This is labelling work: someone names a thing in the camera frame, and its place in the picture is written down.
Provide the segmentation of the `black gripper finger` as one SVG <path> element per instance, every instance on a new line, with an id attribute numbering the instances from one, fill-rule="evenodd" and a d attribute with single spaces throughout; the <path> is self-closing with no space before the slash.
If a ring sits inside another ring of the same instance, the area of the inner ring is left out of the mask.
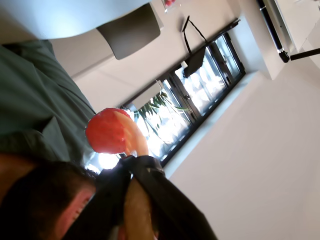
<path id="1" fill-rule="evenodd" d="M 96 177 L 96 193 L 64 235 L 65 240 L 107 240 L 123 218 L 125 194 L 131 181 L 128 166 L 134 156 L 119 160 Z"/>
<path id="2" fill-rule="evenodd" d="M 216 240 L 205 215 L 165 175 L 151 156 L 130 156 L 129 171 L 157 209 L 160 240 Z"/>

